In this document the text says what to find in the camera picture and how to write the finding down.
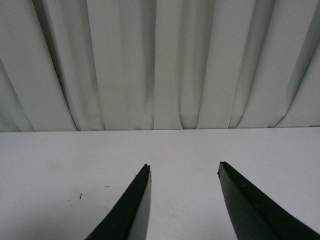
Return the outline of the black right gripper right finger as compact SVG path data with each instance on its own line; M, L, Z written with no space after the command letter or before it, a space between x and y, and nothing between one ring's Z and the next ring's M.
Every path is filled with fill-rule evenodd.
M238 240L318 240L320 234L289 214L225 161L218 178Z

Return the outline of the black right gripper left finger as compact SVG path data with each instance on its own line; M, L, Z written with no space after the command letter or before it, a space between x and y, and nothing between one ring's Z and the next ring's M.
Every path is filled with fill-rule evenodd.
M151 167L145 164L88 240L145 240L151 209Z

